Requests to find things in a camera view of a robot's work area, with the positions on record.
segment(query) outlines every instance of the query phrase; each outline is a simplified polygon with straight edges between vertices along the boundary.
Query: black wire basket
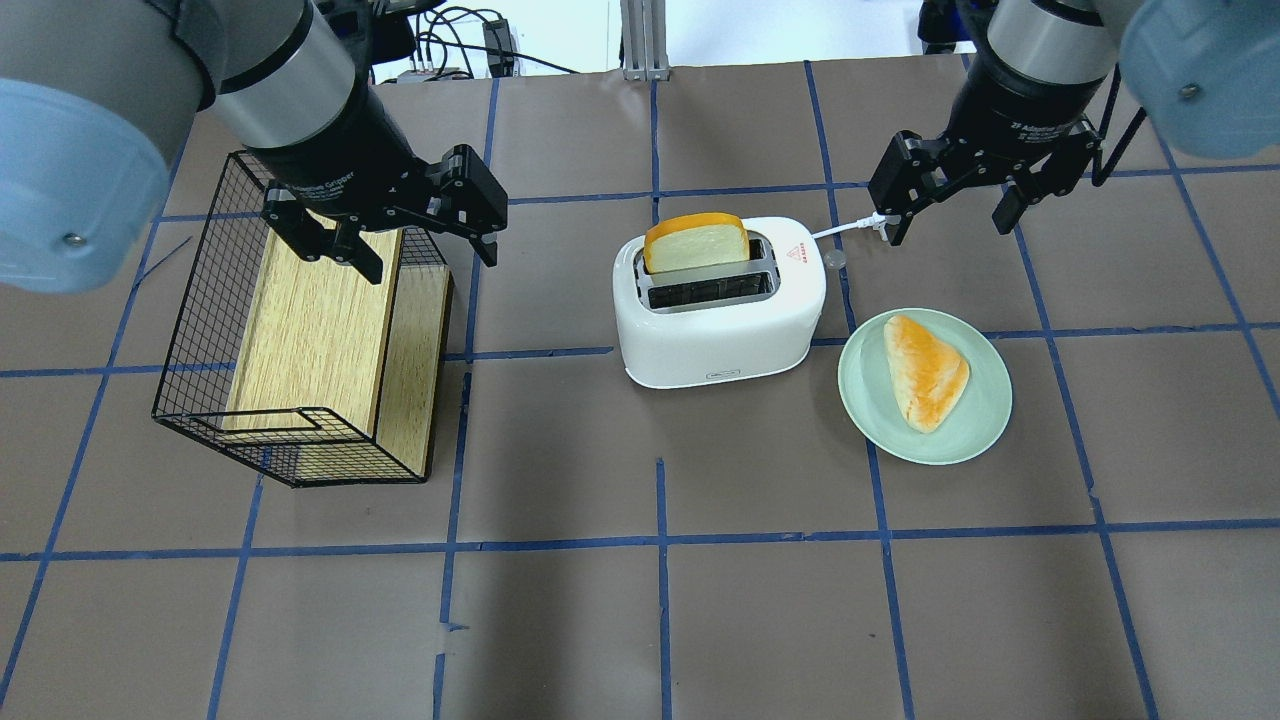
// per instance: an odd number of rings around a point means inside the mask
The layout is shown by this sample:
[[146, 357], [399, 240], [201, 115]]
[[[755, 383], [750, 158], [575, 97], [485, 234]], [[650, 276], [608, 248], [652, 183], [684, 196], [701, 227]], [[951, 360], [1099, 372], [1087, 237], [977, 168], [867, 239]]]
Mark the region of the black wire basket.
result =
[[[243, 151], [228, 155], [205, 219], [151, 416], [296, 488], [426, 482], [429, 456], [422, 471], [415, 471], [329, 407], [228, 410], [269, 241], [270, 228], [259, 218], [259, 210], [270, 179], [270, 173], [252, 155]], [[404, 229], [398, 264], [401, 270], [435, 265], [447, 272], [435, 242], [420, 228]], [[253, 421], [247, 423], [246, 416]], [[246, 425], [255, 429], [233, 429]]]

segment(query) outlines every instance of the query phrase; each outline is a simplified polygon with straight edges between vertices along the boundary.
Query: bread slice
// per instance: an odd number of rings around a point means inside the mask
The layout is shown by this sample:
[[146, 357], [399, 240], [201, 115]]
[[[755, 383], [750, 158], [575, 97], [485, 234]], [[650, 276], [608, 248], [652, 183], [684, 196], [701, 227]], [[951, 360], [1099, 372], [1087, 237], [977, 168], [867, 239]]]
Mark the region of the bread slice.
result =
[[922, 433], [938, 429], [969, 383], [969, 363], [906, 315], [884, 323], [884, 348], [902, 419]]
[[650, 273], [687, 270], [751, 259], [742, 219], [728, 213], [698, 213], [663, 220], [644, 236], [644, 266]]

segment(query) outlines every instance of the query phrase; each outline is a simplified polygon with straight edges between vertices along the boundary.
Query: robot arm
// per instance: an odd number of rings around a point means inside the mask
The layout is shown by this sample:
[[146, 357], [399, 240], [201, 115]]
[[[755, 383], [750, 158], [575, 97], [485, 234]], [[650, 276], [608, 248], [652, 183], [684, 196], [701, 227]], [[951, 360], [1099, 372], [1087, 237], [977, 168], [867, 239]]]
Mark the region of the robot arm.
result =
[[417, 224], [497, 261], [502, 186], [467, 146], [416, 158], [311, 0], [6, 0], [0, 28], [0, 282], [110, 279], [210, 105], [279, 181], [262, 215], [301, 258], [378, 282], [358, 232]]
[[916, 214], [966, 187], [1006, 184], [992, 213], [1001, 234], [1029, 206], [1071, 192], [1091, 161], [1100, 167], [1102, 137], [1084, 108], [1117, 49], [1126, 83], [1175, 147], [1233, 158], [1280, 142], [1280, 96], [1258, 92], [1280, 87], [1280, 18], [1268, 0], [929, 0], [931, 17], [943, 4], [977, 56], [942, 135], [896, 133], [872, 176], [892, 245]]

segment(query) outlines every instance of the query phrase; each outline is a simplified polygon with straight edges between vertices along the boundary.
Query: toaster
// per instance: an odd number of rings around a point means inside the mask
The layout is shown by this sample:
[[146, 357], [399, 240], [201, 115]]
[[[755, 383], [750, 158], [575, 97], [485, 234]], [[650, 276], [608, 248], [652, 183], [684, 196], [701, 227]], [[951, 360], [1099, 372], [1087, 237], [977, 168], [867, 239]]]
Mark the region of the toaster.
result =
[[809, 231], [791, 218], [744, 219], [750, 259], [649, 273], [644, 236], [613, 263], [613, 311], [627, 374], [652, 388], [745, 380], [809, 354], [827, 274]]

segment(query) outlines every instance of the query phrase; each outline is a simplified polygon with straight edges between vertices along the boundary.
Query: plate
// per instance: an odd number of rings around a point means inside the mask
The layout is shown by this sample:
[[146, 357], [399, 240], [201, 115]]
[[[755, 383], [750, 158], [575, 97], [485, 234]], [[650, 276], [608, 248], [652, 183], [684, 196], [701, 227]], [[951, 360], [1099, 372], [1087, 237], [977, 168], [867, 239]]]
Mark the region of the plate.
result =
[[[884, 323], [906, 315], [969, 361], [969, 384], [932, 433], [911, 429], [893, 400]], [[964, 320], [924, 307], [881, 313], [854, 332], [840, 354], [840, 397], [858, 429], [878, 447], [923, 465], [951, 465], [982, 455], [1000, 439], [1014, 409], [1014, 387], [1000, 352]]]

